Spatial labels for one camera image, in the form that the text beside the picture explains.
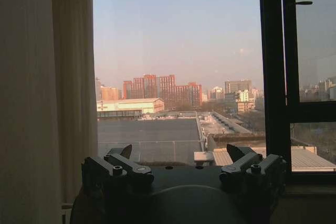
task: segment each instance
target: curtain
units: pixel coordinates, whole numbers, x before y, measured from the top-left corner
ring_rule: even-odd
[[[61,223],[51,0],[0,10],[0,223]]]
[[[81,186],[81,163],[97,155],[92,0],[52,0],[63,202]]]

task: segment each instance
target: wall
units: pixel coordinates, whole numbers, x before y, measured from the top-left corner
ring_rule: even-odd
[[[60,223],[51,0],[0,10],[0,223]]]
[[[164,110],[164,102],[160,99],[154,102],[154,112],[160,112]]]
[[[285,197],[271,218],[271,224],[335,223],[336,195]]]
[[[136,110],[142,109],[142,113],[154,113],[154,102],[139,102],[139,103],[105,103],[103,102],[103,111],[116,110]],[[101,102],[97,102],[97,111],[102,111]]]
[[[101,100],[111,101],[119,99],[119,90],[112,87],[101,87]]]

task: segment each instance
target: gray roof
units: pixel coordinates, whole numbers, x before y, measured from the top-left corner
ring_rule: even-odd
[[[265,147],[252,148],[255,152],[261,153],[263,157],[266,156]],[[292,147],[292,170],[295,171],[328,171],[336,170],[336,165],[332,162],[316,155],[314,152],[305,149],[304,147]],[[232,164],[230,155],[226,148],[214,149],[214,160],[216,165],[224,166]]]

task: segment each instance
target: railing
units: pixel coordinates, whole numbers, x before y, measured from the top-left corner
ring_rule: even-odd
[[[207,149],[207,138],[205,136],[204,131],[202,131],[200,119],[198,118],[197,112],[196,113],[196,124],[197,124],[197,130],[198,130],[198,137],[201,145],[201,150],[204,152],[205,149]]]
[[[200,141],[134,141],[99,142],[98,155],[103,157],[112,148],[132,144],[130,159],[135,162],[181,162],[194,164],[194,152],[201,151]]]

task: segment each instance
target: flat roof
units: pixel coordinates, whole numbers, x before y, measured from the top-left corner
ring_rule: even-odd
[[[163,101],[161,98],[143,98],[143,99],[122,99],[122,100],[100,100],[97,103],[139,103],[139,102],[155,102],[157,100]]]

